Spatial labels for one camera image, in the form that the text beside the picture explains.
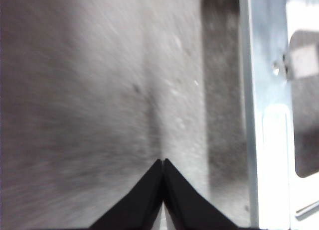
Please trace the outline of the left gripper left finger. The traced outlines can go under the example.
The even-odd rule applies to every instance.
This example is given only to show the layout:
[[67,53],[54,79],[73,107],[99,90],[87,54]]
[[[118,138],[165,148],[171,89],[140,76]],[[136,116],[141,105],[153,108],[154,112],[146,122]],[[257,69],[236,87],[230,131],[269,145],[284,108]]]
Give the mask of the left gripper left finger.
[[137,184],[95,221],[92,230],[150,230],[162,205],[162,161],[156,160]]

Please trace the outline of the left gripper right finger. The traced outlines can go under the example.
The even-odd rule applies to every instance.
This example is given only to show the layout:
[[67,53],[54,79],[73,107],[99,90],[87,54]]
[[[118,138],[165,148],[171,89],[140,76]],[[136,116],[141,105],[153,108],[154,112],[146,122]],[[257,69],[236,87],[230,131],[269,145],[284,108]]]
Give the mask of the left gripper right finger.
[[237,225],[203,198],[168,159],[163,161],[163,200],[177,230],[236,230]]

